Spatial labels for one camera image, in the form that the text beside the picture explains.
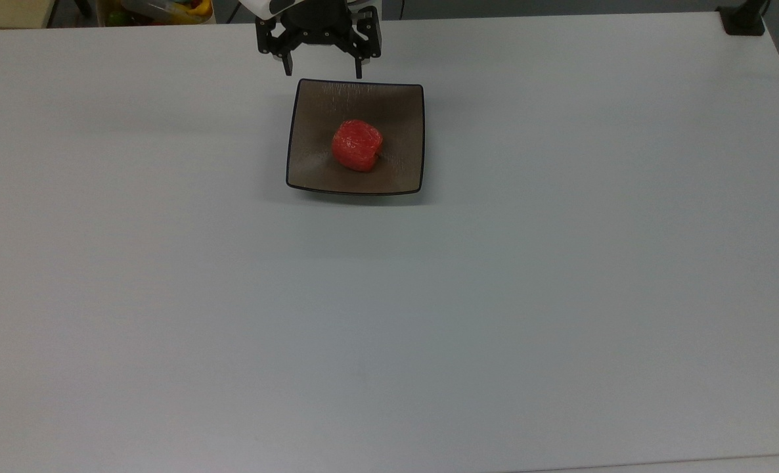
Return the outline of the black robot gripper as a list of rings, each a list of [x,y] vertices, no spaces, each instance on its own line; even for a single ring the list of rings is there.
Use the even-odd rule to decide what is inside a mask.
[[[300,45],[335,46],[353,57],[355,77],[362,80],[366,60],[383,53],[381,6],[380,1],[257,1],[257,49],[281,60],[291,77],[291,54]]]

